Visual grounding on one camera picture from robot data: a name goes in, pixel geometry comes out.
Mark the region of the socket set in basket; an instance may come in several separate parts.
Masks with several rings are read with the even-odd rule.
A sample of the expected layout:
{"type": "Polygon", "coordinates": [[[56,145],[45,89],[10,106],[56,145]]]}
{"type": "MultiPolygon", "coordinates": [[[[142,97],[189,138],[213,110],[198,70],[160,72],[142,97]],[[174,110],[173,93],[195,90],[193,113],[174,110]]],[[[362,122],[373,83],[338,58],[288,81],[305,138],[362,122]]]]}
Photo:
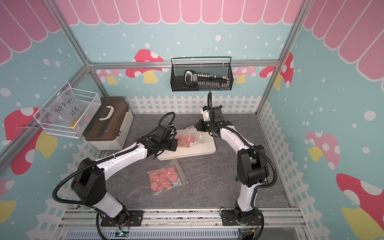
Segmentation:
{"type": "Polygon", "coordinates": [[[186,71],[184,75],[184,84],[186,87],[197,90],[230,90],[231,80],[227,76],[219,78],[216,75],[198,74],[192,71],[186,71]]]}

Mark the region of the ziploc bag of cookies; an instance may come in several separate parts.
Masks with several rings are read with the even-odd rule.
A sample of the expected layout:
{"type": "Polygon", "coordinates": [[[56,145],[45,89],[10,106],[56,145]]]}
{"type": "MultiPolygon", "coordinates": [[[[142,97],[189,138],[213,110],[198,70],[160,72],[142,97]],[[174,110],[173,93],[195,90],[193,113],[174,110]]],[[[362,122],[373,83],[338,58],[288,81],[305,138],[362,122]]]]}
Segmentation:
{"type": "Polygon", "coordinates": [[[178,147],[190,148],[196,144],[203,143],[203,135],[194,126],[178,131],[176,135],[178,147]]]}
{"type": "Polygon", "coordinates": [[[162,168],[147,173],[154,197],[189,183],[178,159],[172,159],[162,168]]]}

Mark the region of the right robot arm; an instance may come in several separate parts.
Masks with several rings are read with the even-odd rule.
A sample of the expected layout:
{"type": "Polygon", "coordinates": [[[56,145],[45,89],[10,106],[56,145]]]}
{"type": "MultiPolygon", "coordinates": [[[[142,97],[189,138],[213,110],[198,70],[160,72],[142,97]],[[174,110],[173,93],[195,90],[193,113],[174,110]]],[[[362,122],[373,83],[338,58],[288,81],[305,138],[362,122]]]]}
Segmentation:
{"type": "Polygon", "coordinates": [[[224,140],[237,154],[237,178],[242,185],[234,209],[236,220],[242,225],[251,220],[262,224],[264,216],[255,206],[255,200],[260,189],[270,188],[277,182],[274,163],[262,145],[252,144],[230,121],[225,121],[222,106],[213,106],[212,92],[208,93],[207,105],[201,109],[201,114],[203,119],[199,120],[195,128],[224,140]]]}

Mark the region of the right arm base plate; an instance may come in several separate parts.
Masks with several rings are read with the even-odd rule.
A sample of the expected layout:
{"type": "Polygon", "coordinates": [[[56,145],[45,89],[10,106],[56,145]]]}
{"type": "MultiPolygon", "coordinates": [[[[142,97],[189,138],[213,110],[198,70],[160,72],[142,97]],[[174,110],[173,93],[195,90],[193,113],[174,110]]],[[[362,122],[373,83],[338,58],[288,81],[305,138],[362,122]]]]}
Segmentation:
{"type": "Polygon", "coordinates": [[[260,211],[255,209],[242,212],[240,209],[225,209],[221,208],[219,214],[222,219],[223,226],[259,226],[264,224],[264,219],[260,211]]]}

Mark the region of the white rectangular tray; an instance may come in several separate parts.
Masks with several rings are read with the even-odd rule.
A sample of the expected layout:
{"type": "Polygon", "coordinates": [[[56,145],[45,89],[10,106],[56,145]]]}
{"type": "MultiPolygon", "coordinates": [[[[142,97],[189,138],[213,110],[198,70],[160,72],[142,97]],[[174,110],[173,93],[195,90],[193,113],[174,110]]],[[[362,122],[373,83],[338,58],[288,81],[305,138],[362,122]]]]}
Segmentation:
{"type": "Polygon", "coordinates": [[[210,155],[216,152],[214,138],[209,133],[201,132],[203,135],[203,143],[196,144],[190,148],[177,147],[175,152],[164,151],[158,156],[160,161],[190,158],[196,156],[210,155]]]}

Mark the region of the white toolbox brown lid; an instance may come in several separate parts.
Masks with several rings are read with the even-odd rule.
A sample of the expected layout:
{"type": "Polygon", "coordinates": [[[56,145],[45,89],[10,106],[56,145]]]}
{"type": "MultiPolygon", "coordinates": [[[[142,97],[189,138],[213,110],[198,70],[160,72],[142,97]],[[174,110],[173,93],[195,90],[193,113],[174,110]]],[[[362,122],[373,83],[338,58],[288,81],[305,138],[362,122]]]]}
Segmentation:
{"type": "Polygon", "coordinates": [[[83,137],[99,150],[122,150],[134,119],[130,105],[123,97],[105,97],[101,102],[83,137]]]}

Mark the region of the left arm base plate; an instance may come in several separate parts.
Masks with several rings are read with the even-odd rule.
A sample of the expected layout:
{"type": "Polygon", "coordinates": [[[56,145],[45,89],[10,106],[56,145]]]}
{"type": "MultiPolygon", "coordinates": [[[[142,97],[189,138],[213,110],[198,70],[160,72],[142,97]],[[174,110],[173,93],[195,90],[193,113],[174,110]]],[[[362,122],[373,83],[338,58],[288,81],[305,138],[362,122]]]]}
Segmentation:
{"type": "Polygon", "coordinates": [[[140,227],[143,220],[144,211],[140,210],[123,210],[115,218],[106,215],[102,217],[102,227],[140,227]]]}

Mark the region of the clear labelled plastic bag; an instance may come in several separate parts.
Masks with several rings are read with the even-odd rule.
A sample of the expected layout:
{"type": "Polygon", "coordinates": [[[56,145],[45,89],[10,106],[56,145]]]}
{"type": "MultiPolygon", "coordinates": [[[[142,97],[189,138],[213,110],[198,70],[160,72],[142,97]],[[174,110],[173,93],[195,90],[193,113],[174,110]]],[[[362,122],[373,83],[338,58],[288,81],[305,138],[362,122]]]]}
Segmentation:
{"type": "Polygon", "coordinates": [[[72,129],[85,112],[85,109],[79,105],[71,89],[65,92],[57,91],[44,107],[44,110],[49,113],[48,121],[50,123],[59,121],[72,129]]]}

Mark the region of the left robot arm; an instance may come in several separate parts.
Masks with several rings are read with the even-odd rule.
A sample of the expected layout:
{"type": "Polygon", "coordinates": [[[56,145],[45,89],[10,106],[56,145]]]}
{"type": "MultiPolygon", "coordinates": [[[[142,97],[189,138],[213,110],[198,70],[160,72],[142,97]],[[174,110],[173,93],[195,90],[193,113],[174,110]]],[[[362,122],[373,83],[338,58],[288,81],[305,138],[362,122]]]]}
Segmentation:
{"type": "Polygon", "coordinates": [[[123,203],[107,192],[106,180],[137,161],[148,157],[157,158],[164,151],[176,151],[178,145],[174,125],[176,113],[167,113],[162,119],[168,116],[172,118],[166,126],[158,122],[151,132],[135,139],[131,146],[96,161],[82,160],[78,170],[68,175],[54,188],[52,198],[62,204],[90,207],[100,217],[114,225],[124,225],[130,219],[130,214],[123,203]],[[79,200],[65,200],[59,197],[60,188],[67,182],[71,183],[71,189],[79,200]]]}

